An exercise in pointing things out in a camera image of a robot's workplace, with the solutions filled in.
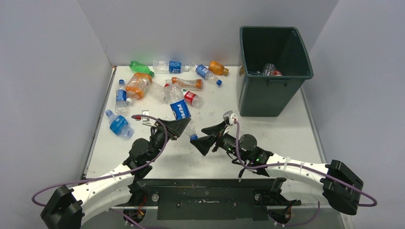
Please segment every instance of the water bottle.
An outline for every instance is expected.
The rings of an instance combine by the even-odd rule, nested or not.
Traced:
[[[176,120],[191,117],[189,108],[184,100],[183,93],[177,83],[165,87],[166,101],[170,104]],[[184,133],[190,137],[190,140],[197,139],[195,127],[192,120],[187,125]]]
[[[125,82],[124,80],[119,80],[116,91],[116,103],[115,103],[115,112],[118,115],[128,114],[128,104],[126,100],[127,100],[127,92],[125,91]]]
[[[115,115],[111,110],[106,110],[106,115],[114,134],[126,140],[134,135],[134,129],[129,126],[128,121],[122,115]]]
[[[194,62],[193,69],[195,70],[196,73],[202,76],[208,83],[221,86],[222,81],[219,80],[218,77],[204,65],[202,64],[198,65],[197,63]]]
[[[201,96],[187,91],[184,88],[182,88],[181,91],[183,92],[184,100],[191,106],[200,107],[203,104],[203,98],[201,98]]]
[[[177,61],[153,61],[152,65],[156,73],[182,73],[190,70],[189,66],[182,66]]]

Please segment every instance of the bottle label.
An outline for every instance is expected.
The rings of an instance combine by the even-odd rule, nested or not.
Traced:
[[[110,129],[118,135],[121,129],[125,126],[128,125],[128,121],[122,116],[119,115],[117,118],[114,119],[114,121],[110,125]]]
[[[191,104],[196,94],[183,89],[181,91],[183,91],[184,100],[186,101],[186,103]]]
[[[176,120],[191,117],[189,108],[187,107],[184,99],[180,100],[176,103],[170,104],[170,107],[171,107],[171,110],[173,111],[173,114],[174,114],[174,117],[176,118]]]
[[[125,101],[127,100],[127,92],[125,90],[117,90],[116,101]]]
[[[205,74],[207,74],[207,72],[209,72],[209,69],[206,68],[204,65],[200,64],[195,69],[195,72],[198,73],[200,76],[202,76],[205,79]]]
[[[170,61],[169,62],[169,72],[170,73],[180,73],[181,62]]]

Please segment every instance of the screw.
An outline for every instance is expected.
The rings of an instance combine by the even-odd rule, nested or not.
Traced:
[[[257,193],[257,194],[255,195],[255,200],[256,200],[256,201],[259,201],[259,200],[260,200],[260,196],[261,196],[261,194],[260,194],[260,193]]]
[[[152,195],[152,201],[153,201],[153,202],[158,201],[158,199],[159,199],[159,195],[158,195],[158,194],[155,193],[155,194]]]

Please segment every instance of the wire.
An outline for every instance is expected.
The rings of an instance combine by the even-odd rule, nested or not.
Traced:
[[[131,117],[135,118],[135,117],[138,117],[138,116],[153,119],[163,127],[163,130],[164,130],[164,133],[165,133],[165,142],[163,144],[162,149],[160,150],[160,152],[158,153],[158,155],[156,155],[156,157],[154,159],[152,159],[151,161],[147,162],[146,164],[144,164],[142,166],[139,166],[139,167],[137,167],[135,169],[128,170],[126,172],[117,173],[117,174],[114,174],[114,175],[108,175],[108,176],[104,176],[104,177],[97,177],[97,178],[93,178],[93,179],[84,179],[84,180],[75,180],[75,181],[63,182],[63,183],[59,183],[59,184],[55,184],[55,185],[45,187],[45,188],[39,190],[38,192],[36,192],[32,196],[31,201],[34,204],[38,205],[38,206],[45,207],[45,204],[38,202],[35,198],[37,197],[37,195],[39,195],[39,194],[41,194],[41,193],[43,193],[43,192],[45,192],[45,191],[47,191],[47,190],[49,190],[51,188],[60,187],[60,186],[63,186],[63,185],[84,184],[84,183],[88,183],[88,182],[94,182],[94,181],[104,180],[104,179],[108,179],[108,178],[112,178],[112,177],[122,176],[122,175],[125,175],[125,174],[128,174],[128,173],[132,173],[132,172],[138,171],[140,169],[143,169],[143,168],[147,167],[148,165],[150,165],[152,162],[154,162],[156,159],[158,159],[158,157],[162,154],[163,150],[165,149],[167,141],[168,141],[169,134],[167,132],[167,129],[166,129],[164,123],[161,120],[159,120],[159,119],[157,119],[155,117],[152,117],[152,116],[149,116],[149,115],[143,115],[143,114],[136,114],[136,115],[133,115]]]
[[[293,200],[293,201],[290,203],[291,206],[287,206],[287,208],[290,208],[290,211],[291,211],[292,204],[293,204],[294,202],[295,202],[295,200]],[[310,219],[308,219],[307,221],[301,222],[301,223],[282,224],[282,223],[279,223],[279,222],[275,221],[275,220],[273,219],[273,217],[271,217],[271,212],[267,211],[267,208],[265,208],[265,206],[263,206],[262,197],[259,198],[259,203],[260,203],[260,206],[262,206],[262,209],[268,214],[268,216],[270,217],[270,219],[271,219],[273,222],[275,222],[277,225],[283,226],[283,227],[295,227],[295,226],[302,226],[302,225],[309,224],[309,223],[311,223],[312,221],[314,221],[314,219],[318,216],[319,211],[320,211],[320,203],[318,202],[318,209],[317,209],[317,212],[316,212]]]
[[[242,163],[242,159],[241,159],[240,152],[239,152],[239,129],[240,129],[240,124],[236,120],[234,122],[236,123],[236,157],[238,158],[240,164],[243,167],[245,167],[247,169],[259,169],[259,168],[267,168],[267,167],[272,167],[272,166],[284,166],[285,165],[284,163],[273,163],[273,164],[267,164],[267,165],[261,165],[261,166],[252,166],[252,167],[244,165]],[[363,196],[365,196],[365,197],[367,197],[367,198],[369,198],[370,200],[373,201],[372,204],[359,204],[359,207],[374,207],[374,206],[377,205],[377,200],[374,197],[372,197],[369,194],[361,191],[360,189],[354,187],[353,185],[350,185],[350,184],[348,184],[348,183],[346,183],[346,182],[344,182],[342,180],[339,180],[339,179],[337,179],[335,177],[332,177],[331,175],[328,175],[328,174],[322,173],[320,171],[317,171],[317,170],[315,170],[313,168],[310,168],[310,167],[307,167],[307,166],[302,166],[302,165],[295,164],[295,163],[287,163],[287,166],[302,167],[303,169],[306,169],[308,171],[311,171],[311,172],[317,173],[319,175],[322,175],[322,176],[326,177],[327,179],[336,181],[339,184],[341,184],[343,186],[346,186],[346,187],[350,188],[351,190],[353,190],[355,192],[358,192],[361,195],[363,195]]]
[[[140,224],[138,224],[137,222],[135,222],[135,220],[131,219],[131,217],[127,216],[126,214],[124,214],[123,212],[120,212],[118,210],[112,209],[110,208],[110,211],[113,211],[117,214],[122,215],[126,220],[128,220],[129,222],[131,222],[132,224],[134,224],[136,227],[141,228],[141,229],[168,229],[168,228],[164,228],[164,227],[143,227]]]

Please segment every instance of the blue-labeled water bottle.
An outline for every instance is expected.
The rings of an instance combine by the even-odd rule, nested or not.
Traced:
[[[155,73],[182,73],[190,70],[189,66],[178,61],[153,61],[152,66]]]
[[[198,73],[200,76],[202,76],[208,83],[221,86],[222,81],[219,80],[218,77],[204,65],[193,62],[192,69],[195,70],[195,72]]]
[[[134,129],[129,126],[128,121],[122,115],[115,115],[111,110],[106,110],[110,130],[123,139],[130,139],[134,135]]]
[[[118,81],[118,87],[116,91],[115,113],[124,116],[128,114],[127,92],[125,91],[124,80]]]
[[[177,83],[165,87],[165,98],[170,104],[176,120],[191,117],[189,108],[184,100],[183,92],[181,92],[181,88]],[[198,138],[192,120],[187,125],[184,133],[190,137],[190,140]]]

